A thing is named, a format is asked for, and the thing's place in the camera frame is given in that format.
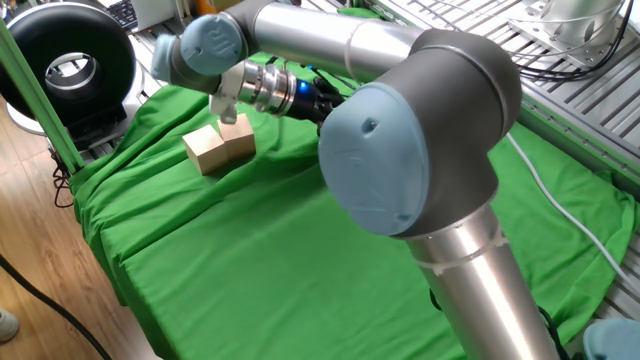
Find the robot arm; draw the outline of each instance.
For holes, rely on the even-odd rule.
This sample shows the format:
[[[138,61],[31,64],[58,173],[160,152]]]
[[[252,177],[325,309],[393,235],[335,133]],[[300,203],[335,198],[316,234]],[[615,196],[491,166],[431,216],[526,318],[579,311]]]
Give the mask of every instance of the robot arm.
[[[154,75],[212,94],[227,122],[234,101],[304,118],[301,83],[244,61],[257,51],[367,83],[324,121],[322,174],[355,222],[408,243],[469,359],[559,359],[489,207],[487,152],[522,96],[509,56],[471,34],[246,0],[159,39]]]

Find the white cable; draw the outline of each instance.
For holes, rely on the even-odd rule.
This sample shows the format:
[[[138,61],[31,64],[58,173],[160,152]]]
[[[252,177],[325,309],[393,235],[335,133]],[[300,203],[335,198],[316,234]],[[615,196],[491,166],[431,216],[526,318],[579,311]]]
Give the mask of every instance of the white cable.
[[[516,148],[516,150],[518,151],[518,154],[520,154],[520,156],[522,157],[522,160],[524,160],[524,162],[527,164],[527,166],[529,167],[529,170],[531,171],[531,174],[533,174],[533,177],[536,180],[536,183],[538,183],[540,190],[542,190],[542,192],[547,197],[547,199],[549,199],[551,204],[553,204],[553,206],[555,206],[555,208],[558,209],[558,211],[560,211],[562,215],[564,215],[567,219],[569,219],[572,223],[574,223],[578,228],[580,228],[580,230],[582,230],[591,239],[591,241],[593,241],[593,243],[598,247],[598,249],[600,249],[602,254],[605,256],[605,258],[607,258],[607,261],[609,261],[609,264],[611,264],[611,266],[616,271],[616,273],[618,273],[618,276],[620,276],[620,278],[627,283],[627,285],[629,286],[629,289],[631,289],[637,296],[640,297],[640,289],[638,289],[635,286],[635,284],[631,281],[631,279],[629,279],[627,274],[625,274],[624,271],[622,271],[622,269],[620,268],[618,263],[613,259],[613,257],[611,256],[607,248],[605,248],[604,245],[602,245],[602,242],[600,242],[600,240],[598,240],[598,238],[595,235],[593,235],[593,233],[589,231],[589,229],[587,229],[586,226],[582,225],[582,223],[578,221],[578,219],[573,217],[573,215],[571,215],[567,210],[565,210],[565,208],[563,208],[562,205],[560,205],[556,201],[556,199],[553,198],[551,193],[549,193],[549,190],[547,190],[547,187],[544,186],[544,184],[542,183],[542,180],[540,179],[540,176],[538,175],[536,168],[533,166],[533,164],[531,163],[527,155],[524,153],[524,151],[522,151],[522,148],[520,148],[520,146],[518,145],[516,140],[513,138],[513,136],[511,136],[511,134],[508,133],[507,138],[509,139],[509,141],[511,141],[511,144],[513,144],[513,147]]]
[[[609,13],[611,11],[616,10],[619,5],[616,5],[615,7],[611,7],[605,10],[602,10],[600,12],[597,12],[593,15],[589,15],[589,16],[582,16],[582,17],[577,17],[577,18],[573,18],[573,19],[566,19],[566,20],[531,20],[531,19],[518,19],[518,18],[510,18],[507,16],[499,16],[499,15],[494,15],[494,14],[489,14],[489,13],[485,13],[482,11],[478,11],[478,10],[473,10],[473,9],[467,9],[464,8],[462,6],[458,6],[458,5],[454,5],[448,1],[445,0],[429,0],[429,1],[433,1],[439,4],[443,4],[443,5],[447,5],[447,6],[451,6],[452,8],[458,9],[458,10],[462,10],[464,12],[467,13],[471,13],[471,14],[476,14],[476,15],[480,15],[480,16],[486,16],[486,17],[490,17],[490,18],[494,18],[494,19],[503,19],[503,20],[507,20],[507,21],[518,21],[518,22],[530,22],[530,23],[540,23],[540,24],[558,24],[558,23],[568,23],[568,22],[574,22],[574,21],[582,21],[582,20],[588,20],[591,18],[594,18],[598,15],[602,15],[602,14],[606,14]]]

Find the green frame pole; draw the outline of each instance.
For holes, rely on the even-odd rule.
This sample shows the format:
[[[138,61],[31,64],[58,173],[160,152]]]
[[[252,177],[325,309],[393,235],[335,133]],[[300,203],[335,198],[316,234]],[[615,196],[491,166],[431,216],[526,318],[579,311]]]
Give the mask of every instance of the green frame pole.
[[[51,140],[51,144],[67,169],[73,175],[84,167],[82,156],[73,145],[71,137],[60,122],[58,114],[51,106],[7,26],[3,21],[0,23],[2,23],[0,26],[0,63],[29,105],[31,112]]]

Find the metal rack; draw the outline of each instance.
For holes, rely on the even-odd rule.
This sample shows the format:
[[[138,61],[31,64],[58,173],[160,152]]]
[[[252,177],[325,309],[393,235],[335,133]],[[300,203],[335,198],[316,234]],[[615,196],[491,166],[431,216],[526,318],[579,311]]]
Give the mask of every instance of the metal rack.
[[[543,3],[521,0],[447,0],[501,17],[527,16],[530,6]],[[423,29],[452,29],[490,38],[505,50],[543,54],[548,50],[520,35],[504,18],[471,14],[429,0],[365,0],[389,20]],[[629,29],[627,38],[597,76],[581,81],[551,83],[523,79],[524,101],[521,121],[546,140],[576,157],[594,170],[613,170],[626,179],[616,184],[638,198],[640,182],[640,40]],[[573,71],[576,67],[560,57],[514,58],[519,64],[547,70]],[[622,264],[623,270],[640,287],[640,234],[636,234]],[[630,318],[640,321],[640,298],[616,279],[593,321]]]

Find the screw hole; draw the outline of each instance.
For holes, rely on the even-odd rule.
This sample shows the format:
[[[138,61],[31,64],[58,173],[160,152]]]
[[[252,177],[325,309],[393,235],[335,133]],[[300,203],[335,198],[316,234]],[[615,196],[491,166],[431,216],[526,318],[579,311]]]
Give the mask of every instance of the screw hole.
[[[364,124],[362,124],[362,132],[365,134],[368,134],[370,132],[372,132],[373,130],[376,129],[376,127],[378,126],[378,123],[375,122],[374,120],[371,119],[367,119]]]

